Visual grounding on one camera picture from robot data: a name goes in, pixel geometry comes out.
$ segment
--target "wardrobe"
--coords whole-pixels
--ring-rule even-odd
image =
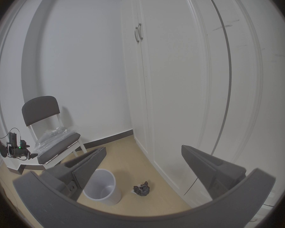
[[[285,39],[277,8],[269,0],[122,0],[121,16],[134,138],[156,170],[191,207],[209,202],[182,158],[189,145],[247,174],[259,167],[276,176],[266,203],[274,205],[285,188],[272,162],[285,164],[285,126],[272,115],[285,118],[285,60],[268,62],[270,53],[285,56],[285,41],[274,41]]]

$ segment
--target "door handle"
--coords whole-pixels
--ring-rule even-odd
[[[138,29],[137,29],[137,31],[138,31],[138,36],[139,36],[139,38],[142,40],[142,36],[140,35],[140,28],[141,28],[141,23],[139,23],[138,24]]]
[[[134,30],[135,40],[136,40],[137,42],[139,42],[139,40],[138,40],[137,37],[136,37],[136,30],[137,30],[137,27],[135,27],[135,30]]]

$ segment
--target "chair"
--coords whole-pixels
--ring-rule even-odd
[[[60,118],[60,110],[57,100],[53,96],[41,96],[34,98],[26,102],[22,107],[22,115],[26,126],[29,128],[30,133],[35,142],[37,142],[37,137],[35,136],[32,124],[46,119],[50,116],[57,115],[59,124],[63,127]],[[57,165],[65,157],[67,157],[72,152],[77,157],[76,149],[81,147],[84,153],[87,153],[79,133],[74,133],[73,135],[62,140],[51,149],[47,150],[45,153],[38,155],[38,163],[43,165],[45,169],[51,168]]]

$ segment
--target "baseboard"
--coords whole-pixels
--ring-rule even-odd
[[[96,140],[96,141],[92,141],[92,142],[89,142],[89,143],[85,143],[84,146],[86,149],[89,149],[89,148],[94,148],[96,146],[99,146],[99,145],[103,145],[103,144],[106,144],[106,143],[110,143],[110,142],[113,142],[115,140],[118,140],[118,139],[122,139],[122,138],[125,138],[125,137],[128,137],[128,136],[131,136],[133,135],[133,130],[129,130],[129,131],[125,131],[123,133],[119,133],[119,134],[116,134],[116,135],[113,135],[113,136],[110,136],[110,137],[107,137],[107,138],[104,138],[104,139],[99,139],[99,140]],[[28,169],[28,170],[45,170],[44,166],[43,165],[21,165],[21,166],[24,166],[23,169]],[[21,173],[19,173],[19,169],[18,170],[13,170],[13,169],[10,169],[9,170],[11,172],[14,172],[14,173],[17,173],[17,174],[22,174],[23,170]]]
[[[84,146],[86,149],[89,149],[89,148],[94,148],[96,146],[99,146],[99,145],[103,145],[103,144],[106,144],[106,143],[110,143],[110,142],[113,142],[115,140],[118,140],[118,139],[122,139],[122,138],[125,138],[125,137],[128,137],[130,135],[133,135],[133,130],[129,130],[129,131],[125,131],[123,133],[119,133],[119,134],[116,134],[116,135],[113,135],[113,136],[110,136],[110,137],[107,137],[107,138],[104,138],[104,139],[99,139],[99,140],[96,140],[96,141],[92,141],[92,142],[89,142],[89,143],[85,143]]]

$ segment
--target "chair seat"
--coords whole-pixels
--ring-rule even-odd
[[[55,157],[57,154],[67,149],[71,144],[75,143],[79,138],[80,138],[79,133],[75,133],[72,134],[71,136],[68,136],[66,139],[62,140],[61,142],[50,148],[48,151],[38,156],[37,157],[38,163],[41,165],[45,164],[53,157]]]

